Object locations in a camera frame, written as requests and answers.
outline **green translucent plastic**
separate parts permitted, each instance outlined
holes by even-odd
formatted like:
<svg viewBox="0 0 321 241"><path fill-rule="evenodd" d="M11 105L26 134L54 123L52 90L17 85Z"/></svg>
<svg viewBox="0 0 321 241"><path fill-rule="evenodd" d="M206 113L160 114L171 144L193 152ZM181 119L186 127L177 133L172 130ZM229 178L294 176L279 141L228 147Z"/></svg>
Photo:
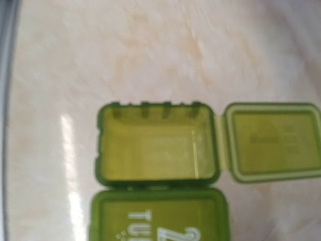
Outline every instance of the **green translucent plastic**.
<svg viewBox="0 0 321 241"><path fill-rule="evenodd" d="M93 199L90 241L229 241L225 198L205 188L221 170L242 183L321 176L320 111L311 104L236 103L215 116L198 102L113 103L98 128L96 177L122 189Z"/></svg>
<svg viewBox="0 0 321 241"><path fill-rule="evenodd" d="M200 103L105 106L98 121L98 180L104 185L215 181L213 116Z"/></svg>
<svg viewBox="0 0 321 241"><path fill-rule="evenodd" d="M103 185L204 185L226 167L239 182L321 176L320 111L311 104L236 103L215 116L198 102L114 103L98 119Z"/></svg>
<svg viewBox="0 0 321 241"><path fill-rule="evenodd" d="M90 241L229 241L229 233L216 189L104 191L92 201Z"/></svg>
<svg viewBox="0 0 321 241"><path fill-rule="evenodd" d="M314 105L233 104L226 126L236 180L321 176L321 122Z"/></svg>

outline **beige countertop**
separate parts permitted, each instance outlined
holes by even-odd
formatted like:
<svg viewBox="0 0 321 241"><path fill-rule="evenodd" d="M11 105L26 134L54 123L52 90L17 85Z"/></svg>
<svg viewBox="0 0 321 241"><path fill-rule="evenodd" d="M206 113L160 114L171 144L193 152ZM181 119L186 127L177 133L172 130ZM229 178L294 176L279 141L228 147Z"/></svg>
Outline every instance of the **beige countertop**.
<svg viewBox="0 0 321 241"><path fill-rule="evenodd" d="M321 106L318 0L23 1L11 91L10 240L87 240L96 114L111 101ZM321 179L215 184L233 240L319 241Z"/></svg>

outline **green plastic container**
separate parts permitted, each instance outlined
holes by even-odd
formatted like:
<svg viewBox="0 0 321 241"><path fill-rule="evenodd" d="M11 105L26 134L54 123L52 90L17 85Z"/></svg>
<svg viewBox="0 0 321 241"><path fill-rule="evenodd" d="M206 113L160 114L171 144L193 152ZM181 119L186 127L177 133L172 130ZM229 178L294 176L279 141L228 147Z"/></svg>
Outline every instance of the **green plastic container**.
<svg viewBox="0 0 321 241"><path fill-rule="evenodd" d="M90 240L229 240L228 226L218 190L104 191L92 202Z"/></svg>
<svg viewBox="0 0 321 241"><path fill-rule="evenodd" d="M241 183L321 176L320 111L311 104L236 103L216 116L198 102L112 103L98 128L96 177L117 191L94 198L91 241L229 241L225 198L205 189L221 171ZM155 219L133 222L135 236L128 213L148 210Z"/></svg>

